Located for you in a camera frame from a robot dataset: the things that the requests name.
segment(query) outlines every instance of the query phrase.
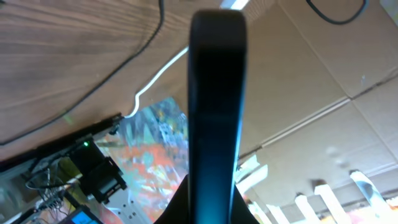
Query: wood grain surface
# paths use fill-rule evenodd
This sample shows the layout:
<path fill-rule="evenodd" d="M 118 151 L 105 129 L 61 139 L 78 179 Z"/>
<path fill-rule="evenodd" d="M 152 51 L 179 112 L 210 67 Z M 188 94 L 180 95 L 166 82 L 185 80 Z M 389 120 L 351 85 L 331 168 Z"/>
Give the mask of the wood grain surface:
<path fill-rule="evenodd" d="M 77 109 L 0 148 L 16 156 L 107 116 L 128 114 L 134 94 L 187 43 L 190 19 L 221 0 L 165 0 L 150 47 Z M 0 8 L 0 139 L 59 114 L 137 51 L 159 22 L 156 0 L 6 0 Z M 170 95 L 164 89 L 163 95 Z M 142 105 L 148 105 L 145 99 Z"/>

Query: black cable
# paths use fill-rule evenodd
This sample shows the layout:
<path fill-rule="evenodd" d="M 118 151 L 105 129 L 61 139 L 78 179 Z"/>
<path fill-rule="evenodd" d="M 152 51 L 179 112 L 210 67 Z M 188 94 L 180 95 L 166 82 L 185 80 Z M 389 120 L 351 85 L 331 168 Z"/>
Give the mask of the black cable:
<path fill-rule="evenodd" d="M 335 21 L 335 20 L 330 19 L 329 17 L 325 16 L 321 11 L 319 11 L 319 9 L 311 2 L 311 0 L 307 0 L 307 3 L 318 14 L 318 16 L 320 16 L 323 20 L 325 20 L 325 21 L 327 21 L 327 22 L 329 22 L 331 24 L 334 24 L 334 25 L 344 25 L 344 24 L 352 22 L 360 14 L 362 14 L 362 12 L 368 6 L 368 0 L 363 0 L 362 6 L 359 8 L 359 10 L 351 18 L 349 18 L 349 19 L 347 19 L 345 21 Z"/>
<path fill-rule="evenodd" d="M 58 221 L 58 210 L 57 210 L 57 207 L 55 207 L 54 210 L 51 209 L 51 211 L 55 211 L 55 220 L 54 221 Z"/>
<path fill-rule="evenodd" d="M 58 208 L 58 211 L 60 211 L 60 213 L 62 213 L 64 215 L 68 216 L 68 214 L 66 212 L 61 211 L 61 208 Z"/>
<path fill-rule="evenodd" d="M 54 220 L 54 221 L 56 221 L 55 220 L 55 217 L 52 215 L 52 208 L 49 208 L 50 210 L 49 210 L 49 213 L 50 213 L 50 215 L 51 215 L 51 218 Z"/>
<path fill-rule="evenodd" d="M 53 188 L 57 188 L 57 187 L 63 187 L 63 186 L 66 186 L 66 185 L 73 185 L 74 183 L 54 184 L 54 183 L 55 183 L 55 179 L 56 179 L 56 178 L 59 179 L 59 177 L 57 177 L 57 176 L 54 177 L 54 179 L 53 179 L 53 184 L 51 184 L 51 185 L 48 184 L 48 183 L 46 183 L 46 185 L 42 185 L 42 186 L 38 186 L 38 187 L 37 187 L 37 186 L 33 183 L 33 180 L 35 180 L 36 178 L 40 177 L 40 174 L 45 173 L 45 171 L 46 171 L 47 169 L 49 169 L 49 168 L 52 166 L 52 163 L 53 163 L 55 160 L 59 159 L 59 158 L 56 157 L 56 158 L 52 159 L 46 167 L 44 167 L 43 169 L 41 169 L 41 170 L 37 171 L 36 173 L 32 174 L 32 175 L 26 180 L 25 186 L 26 186 L 28 189 L 31 189 L 31 190 L 43 190 L 43 189 L 53 189 Z"/>
<path fill-rule="evenodd" d="M 141 47 L 140 50 L 138 50 L 138 52 L 134 53 L 133 55 L 131 55 L 130 57 L 128 57 L 127 59 L 125 59 L 125 61 L 123 63 L 121 63 L 118 67 L 116 67 L 106 78 L 104 78 L 102 81 L 100 81 L 93 89 L 91 89 L 88 93 L 86 93 L 83 97 L 81 97 L 76 103 L 74 103 L 73 105 L 71 105 L 69 108 L 63 110 L 63 112 L 61 112 L 59 115 L 56 115 L 54 118 L 50 119 L 49 121 L 45 122 L 44 124 L 38 125 L 36 128 L 32 128 L 31 130 L 28 130 L 18 136 L 12 137 L 10 139 L 7 139 L 5 141 L 0 142 L 0 146 L 5 146 L 6 144 L 12 143 L 20 138 L 23 138 L 29 134 L 32 134 L 35 131 L 38 131 L 52 123 L 54 123 L 56 120 L 62 118 L 63 116 L 65 116 L 67 113 L 71 112 L 73 109 L 75 109 L 78 105 L 80 105 L 80 103 L 82 103 L 83 101 L 85 101 L 89 96 L 91 96 L 95 91 L 97 91 L 100 87 L 102 87 L 106 82 L 108 82 L 112 77 L 115 76 L 115 74 L 117 74 L 120 70 L 122 70 L 122 68 L 124 68 L 131 60 L 135 59 L 137 56 L 139 56 L 141 53 L 143 53 L 143 51 L 149 46 L 149 44 L 153 41 L 153 39 L 155 38 L 155 36 L 157 35 L 157 33 L 160 31 L 160 28 L 163 25 L 163 21 L 164 21 L 164 0 L 159 0 L 159 14 L 160 14 L 160 19 L 159 19 L 159 23 L 156 27 L 156 30 L 152 33 L 151 37 L 149 37 L 149 39 L 147 40 L 147 42 L 144 44 L 144 46 Z"/>

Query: white cable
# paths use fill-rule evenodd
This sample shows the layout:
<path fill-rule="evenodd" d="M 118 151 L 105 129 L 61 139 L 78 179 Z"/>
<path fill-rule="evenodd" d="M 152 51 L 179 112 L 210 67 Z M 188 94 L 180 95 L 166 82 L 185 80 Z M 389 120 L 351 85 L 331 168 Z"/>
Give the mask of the white cable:
<path fill-rule="evenodd" d="M 230 9 L 235 9 L 235 10 L 242 10 L 245 5 L 249 2 L 249 0 L 235 0 L 232 5 L 229 7 Z M 181 56 L 183 56 L 185 53 L 188 52 L 188 47 L 185 47 L 180 53 L 178 53 L 176 56 L 174 56 L 163 68 L 161 68 L 156 75 L 150 80 L 150 82 L 142 88 L 138 93 L 136 93 L 134 100 L 134 109 L 133 111 L 125 116 L 124 118 L 132 118 L 134 115 L 136 115 L 138 109 L 139 109 L 139 97 L 145 93 L 155 82 L 156 80 L 175 62 L 177 61 Z"/>
<path fill-rule="evenodd" d="M 156 75 L 150 80 L 150 82 L 144 87 L 142 88 L 134 97 L 135 99 L 135 104 L 134 104 L 134 109 L 133 111 L 125 116 L 124 118 L 132 118 L 134 115 L 136 115 L 138 109 L 139 109 L 139 97 L 145 93 L 155 82 L 156 80 L 175 62 L 177 61 L 181 56 L 183 56 L 185 53 L 188 52 L 188 47 L 185 47 L 182 51 L 180 51 L 180 53 L 178 53 L 176 56 L 174 56 L 169 62 L 167 62 L 167 64 L 165 64 L 165 66 L 163 66 L 163 68 L 161 68 Z"/>

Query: colorful painting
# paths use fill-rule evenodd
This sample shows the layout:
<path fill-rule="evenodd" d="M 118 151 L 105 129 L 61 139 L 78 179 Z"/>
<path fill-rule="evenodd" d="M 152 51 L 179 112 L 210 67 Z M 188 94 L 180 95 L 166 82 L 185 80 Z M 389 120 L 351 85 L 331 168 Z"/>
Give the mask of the colorful painting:
<path fill-rule="evenodd" d="M 121 121 L 118 133 L 96 142 L 123 171 L 135 199 L 154 222 L 188 174 L 187 117 L 172 98 Z M 119 223 L 104 211 L 102 220 Z"/>

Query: blue screen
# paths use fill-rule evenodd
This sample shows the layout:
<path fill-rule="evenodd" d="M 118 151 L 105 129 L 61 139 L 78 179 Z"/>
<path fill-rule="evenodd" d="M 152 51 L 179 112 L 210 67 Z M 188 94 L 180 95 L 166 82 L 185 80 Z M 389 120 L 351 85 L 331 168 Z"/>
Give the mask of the blue screen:
<path fill-rule="evenodd" d="M 75 217 L 72 218 L 74 224 L 98 224 L 96 221 L 92 220 L 86 213 L 80 212 Z"/>

